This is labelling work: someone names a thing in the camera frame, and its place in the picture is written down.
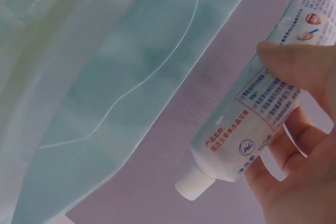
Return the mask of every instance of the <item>gray surface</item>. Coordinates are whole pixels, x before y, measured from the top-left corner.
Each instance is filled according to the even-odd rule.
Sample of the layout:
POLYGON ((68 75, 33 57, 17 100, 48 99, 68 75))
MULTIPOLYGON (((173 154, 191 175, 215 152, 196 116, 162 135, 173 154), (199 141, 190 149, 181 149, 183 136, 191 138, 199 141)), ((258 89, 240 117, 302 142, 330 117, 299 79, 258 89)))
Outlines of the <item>gray surface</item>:
MULTIPOLYGON (((68 216, 76 224, 257 224, 261 209, 244 179, 216 182, 194 202, 174 189, 192 164, 188 143, 267 38, 290 0, 243 0, 125 167, 68 216)), ((304 97, 305 107, 313 103, 304 97)), ((309 114, 325 130, 316 106, 309 114)), ((267 165, 281 173, 269 153, 267 165)))

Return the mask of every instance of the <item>transparent packaging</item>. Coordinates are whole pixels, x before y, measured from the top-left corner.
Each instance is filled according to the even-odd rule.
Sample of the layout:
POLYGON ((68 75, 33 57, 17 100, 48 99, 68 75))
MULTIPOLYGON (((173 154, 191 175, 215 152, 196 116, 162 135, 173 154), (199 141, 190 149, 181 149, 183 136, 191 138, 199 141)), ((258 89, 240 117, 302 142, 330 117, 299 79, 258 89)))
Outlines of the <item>transparent packaging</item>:
POLYGON ((0 0, 0 223, 110 179, 239 2, 0 0))

